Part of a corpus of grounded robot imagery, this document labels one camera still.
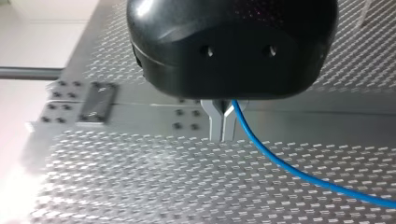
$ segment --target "black plastic housing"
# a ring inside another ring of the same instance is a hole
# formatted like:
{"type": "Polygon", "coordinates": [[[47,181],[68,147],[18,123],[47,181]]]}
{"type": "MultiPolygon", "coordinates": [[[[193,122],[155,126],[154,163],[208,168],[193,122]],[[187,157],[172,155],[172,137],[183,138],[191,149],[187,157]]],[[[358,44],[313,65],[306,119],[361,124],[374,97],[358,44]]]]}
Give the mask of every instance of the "black plastic housing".
{"type": "Polygon", "coordinates": [[[134,54],[158,90],[277,99],[306,90],[331,46],[337,0],[129,0],[134,54]]]}

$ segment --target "metal frame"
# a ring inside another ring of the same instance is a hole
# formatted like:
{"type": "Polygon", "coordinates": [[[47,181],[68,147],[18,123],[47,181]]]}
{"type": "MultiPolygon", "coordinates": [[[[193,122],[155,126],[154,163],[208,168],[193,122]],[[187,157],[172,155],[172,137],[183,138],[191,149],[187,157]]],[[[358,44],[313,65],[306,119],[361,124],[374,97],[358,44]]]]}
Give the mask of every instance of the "metal frame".
{"type": "Polygon", "coordinates": [[[0,67],[0,78],[56,80],[62,71],[57,68],[0,67]]]}

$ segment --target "aluminum plate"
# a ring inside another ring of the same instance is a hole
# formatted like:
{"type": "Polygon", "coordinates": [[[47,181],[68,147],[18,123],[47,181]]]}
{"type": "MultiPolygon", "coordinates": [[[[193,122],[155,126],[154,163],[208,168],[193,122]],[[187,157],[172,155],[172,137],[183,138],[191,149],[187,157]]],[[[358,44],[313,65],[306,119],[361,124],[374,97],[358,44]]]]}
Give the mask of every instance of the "aluminum plate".
{"type": "MultiPolygon", "coordinates": [[[[396,197],[396,148],[265,143],[312,175],[396,197]]],[[[395,223],[285,173],[245,140],[66,131],[51,149],[33,223],[395,223]]]]}

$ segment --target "blue wire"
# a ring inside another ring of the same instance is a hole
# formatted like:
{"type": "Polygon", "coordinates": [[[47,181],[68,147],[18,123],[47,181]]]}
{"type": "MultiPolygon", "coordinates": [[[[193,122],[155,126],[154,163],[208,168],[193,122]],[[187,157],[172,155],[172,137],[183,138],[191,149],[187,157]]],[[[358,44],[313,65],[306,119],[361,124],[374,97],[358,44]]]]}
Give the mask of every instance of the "blue wire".
{"type": "Polygon", "coordinates": [[[346,196],[349,196],[351,198],[355,199],[360,199],[363,201],[366,201],[368,203],[374,203],[380,206],[385,206],[385,207],[390,207],[390,208],[396,208],[396,202],[392,200],[387,200],[387,199],[382,199],[374,196],[370,196],[365,193],[357,192],[356,190],[353,189],[346,189],[344,187],[338,186],[336,184],[330,183],[328,181],[321,180],[319,178],[316,178],[312,175],[308,175],[285,161],[282,161],[278,156],[276,156],[273,152],[271,152],[267,147],[265,147],[262,142],[254,135],[253,131],[250,130],[250,127],[248,126],[247,121],[245,120],[245,117],[241,111],[241,108],[239,107],[239,104],[236,100],[233,100],[233,108],[235,110],[236,116],[238,117],[239,122],[242,125],[242,128],[244,129],[245,133],[247,134],[248,138],[256,145],[256,147],[259,149],[259,151],[266,156],[268,159],[276,163],[278,166],[281,168],[289,171],[291,174],[299,176],[302,180],[305,180],[306,182],[309,182],[314,185],[321,186],[325,189],[331,189],[333,191],[343,193],[346,196]]]}

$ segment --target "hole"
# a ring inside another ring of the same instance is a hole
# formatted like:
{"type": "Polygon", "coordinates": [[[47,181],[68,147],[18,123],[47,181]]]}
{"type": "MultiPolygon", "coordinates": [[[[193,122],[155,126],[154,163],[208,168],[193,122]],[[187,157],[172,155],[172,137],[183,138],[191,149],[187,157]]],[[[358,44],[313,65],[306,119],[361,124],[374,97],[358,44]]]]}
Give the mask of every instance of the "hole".
{"type": "Polygon", "coordinates": [[[206,57],[212,57],[214,52],[213,49],[210,46],[203,46],[201,47],[201,53],[206,56],[206,57]]]}
{"type": "Polygon", "coordinates": [[[273,45],[269,45],[262,50],[262,54],[266,57],[272,58],[276,56],[276,47],[273,45]]]}

